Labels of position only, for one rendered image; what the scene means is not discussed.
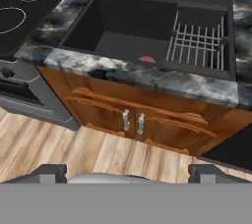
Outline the grey oven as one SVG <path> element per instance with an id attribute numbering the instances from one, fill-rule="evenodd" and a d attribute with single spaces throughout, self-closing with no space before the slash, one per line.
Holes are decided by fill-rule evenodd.
<path id="1" fill-rule="evenodd" d="M 37 67 L 18 60 L 0 60 L 0 107 L 71 131 L 80 128 Z"/>

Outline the brown wooden cupboard door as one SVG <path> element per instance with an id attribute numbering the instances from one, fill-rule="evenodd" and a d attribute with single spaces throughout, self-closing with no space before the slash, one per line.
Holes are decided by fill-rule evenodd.
<path id="1" fill-rule="evenodd" d="M 139 135 L 141 113 L 145 124 Z M 136 119 L 136 140 L 199 157 L 251 124 L 252 112 L 182 99 L 169 102 L 167 108 L 141 106 Z"/>
<path id="2" fill-rule="evenodd" d="M 39 67 L 39 71 L 50 84 L 61 101 L 83 126 L 133 139 L 135 137 L 135 111 L 130 106 L 107 101 L 97 96 L 85 76 Z M 129 110 L 129 130 L 124 131 L 122 113 Z"/>

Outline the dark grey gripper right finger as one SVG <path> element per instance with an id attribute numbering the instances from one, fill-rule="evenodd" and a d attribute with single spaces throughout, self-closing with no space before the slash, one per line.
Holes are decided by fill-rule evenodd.
<path id="1" fill-rule="evenodd" d="M 247 183 L 247 180 L 225 174 L 213 164 L 190 164 L 188 166 L 189 183 L 198 184 L 234 184 Z"/>

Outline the black sink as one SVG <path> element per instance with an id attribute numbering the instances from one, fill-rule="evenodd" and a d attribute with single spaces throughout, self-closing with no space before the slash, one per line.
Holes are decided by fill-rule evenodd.
<path id="1" fill-rule="evenodd" d="M 224 71 L 165 60 L 177 11 L 190 22 L 213 21 L 220 15 L 225 16 Z M 59 47 L 160 70 L 236 80 L 231 0 L 90 0 L 59 42 Z M 157 62 L 139 61 L 142 56 L 151 56 Z"/>

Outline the pink round object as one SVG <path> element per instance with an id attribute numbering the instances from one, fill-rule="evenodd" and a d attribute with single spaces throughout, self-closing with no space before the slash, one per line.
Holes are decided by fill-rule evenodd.
<path id="1" fill-rule="evenodd" d="M 157 61 L 155 60 L 155 58 L 151 57 L 151 56 L 142 56 L 139 58 L 139 61 L 142 62 L 146 62 L 146 63 L 156 63 Z"/>

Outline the black hob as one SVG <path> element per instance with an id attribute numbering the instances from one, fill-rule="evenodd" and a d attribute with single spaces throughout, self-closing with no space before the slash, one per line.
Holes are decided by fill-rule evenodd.
<path id="1" fill-rule="evenodd" d="M 61 0 L 0 0 L 0 59 L 12 57 Z"/>

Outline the black dishwasher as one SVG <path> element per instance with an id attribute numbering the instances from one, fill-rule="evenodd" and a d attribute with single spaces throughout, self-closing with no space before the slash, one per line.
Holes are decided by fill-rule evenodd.
<path id="1" fill-rule="evenodd" d="M 252 123 L 202 155 L 252 173 Z"/>

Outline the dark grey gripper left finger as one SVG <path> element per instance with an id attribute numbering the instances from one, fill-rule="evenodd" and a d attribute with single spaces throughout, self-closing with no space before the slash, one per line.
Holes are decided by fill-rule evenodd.
<path id="1" fill-rule="evenodd" d="M 66 173 L 66 164 L 42 164 L 26 175 L 8 180 L 8 183 L 66 184 Z"/>

